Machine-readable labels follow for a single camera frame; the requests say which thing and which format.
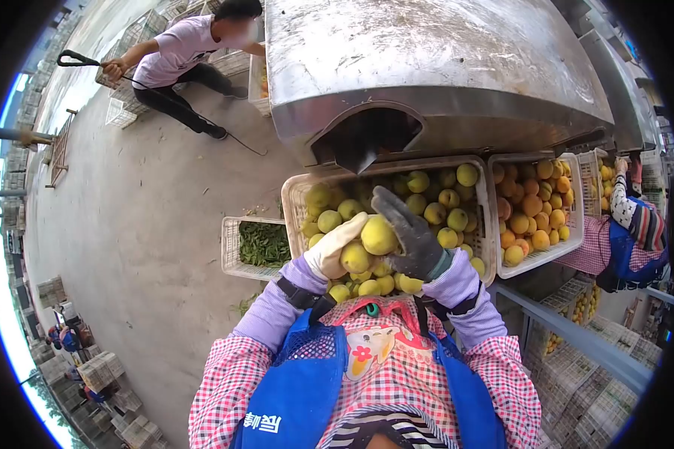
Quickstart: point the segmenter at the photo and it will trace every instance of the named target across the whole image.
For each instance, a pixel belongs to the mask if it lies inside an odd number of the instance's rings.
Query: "hand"
[[[119,80],[130,68],[122,58],[110,59],[109,61],[101,62],[100,65],[103,67],[103,73],[113,82]]]
[[[326,281],[338,279],[347,273],[339,261],[342,248],[360,235],[367,219],[367,212],[358,213],[350,221],[327,232],[314,247],[303,254],[310,271],[316,277]]]
[[[623,157],[617,157],[617,161],[614,163],[614,169],[617,171],[617,175],[626,175],[629,165],[627,164],[627,159]]]
[[[413,214],[397,196],[378,185],[374,188],[372,208],[385,216],[402,244],[404,256],[385,257],[397,272],[430,282],[430,272],[442,259],[445,251],[429,229],[427,221]]]

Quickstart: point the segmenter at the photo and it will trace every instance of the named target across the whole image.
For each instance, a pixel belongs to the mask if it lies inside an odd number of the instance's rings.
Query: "pink checkered shirt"
[[[575,268],[581,272],[599,275],[607,268],[611,257],[609,227],[619,226],[610,222],[609,216],[600,219],[584,217],[584,242],[580,247],[556,260],[556,262]],[[638,271],[649,261],[659,259],[662,251],[645,251],[634,247],[629,269]]]
[[[359,311],[368,302],[379,305],[379,317]],[[394,326],[401,329],[401,338],[419,339],[415,346],[434,348],[431,340],[420,336],[417,309],[411,298],[363,297],[345,301],[321,321],[330,326],[342,325],[348,335],[373,330],[375,326]],[[431,313],[428,327],[439,338],[446,336],[442,323]],[[517,337],[487,338],[465,353],[464,359],[484,380],[494,409],[504,423],[507,444],[512,448],[533,447],[540,429],[541,405],[534,385],[522,371]],[[191,448],[230,445],[245,417],[249,398],[270,363],[267,347],[251,338],[215,341],[189,412]],[[395,345],[381,364],[370,365],[357,381],[343,377],[339,398],[318,447],[328,446],[342,423],[379,409],[417,413],[449,447],[461,446],[444,368],[424,351]]]

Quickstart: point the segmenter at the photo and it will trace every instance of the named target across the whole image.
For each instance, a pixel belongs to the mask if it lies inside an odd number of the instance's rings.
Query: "stainless steel machine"
[[[602,85],[549,0],[272,0],[265,15],[274,124],[306,167],[611,135]]]

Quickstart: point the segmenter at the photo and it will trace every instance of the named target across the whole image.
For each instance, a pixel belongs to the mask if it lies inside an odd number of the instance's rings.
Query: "white glove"
[[[350,221],[327,232],[314,247],[308,249],[303,257],[310,271],[324,281],[344,276],[347,270],[339,261],[342,248],[359,237],[367,220],[367,212],[360,212]]]

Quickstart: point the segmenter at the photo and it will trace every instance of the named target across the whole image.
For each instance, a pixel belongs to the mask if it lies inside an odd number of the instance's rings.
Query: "blue mesh vest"
[[[638,205],[647,205],[634,197],[628,197]],[[629,268],[629,260],[632,258],[635,240],[629,234],[629,230],[622,227],[614,219],[610,219],[609,242],[611,257],[607,268],[596,278],[597,284],[607,292],[614,292],[624,288],[644,288],[652,281],[661,276],[664,266],[669,261],[666,248],[661,257],[648,262],[638,271]]]
[[[329,423],[347,368],[342,326],[309,326],[311,310],[297,319],[274,363],[250,398],[231,448],[314,448]],[[435,359],[444,366],[463,447],[505,448],[504,427],[485,382],[464,363],[451,337],[436,342]]]

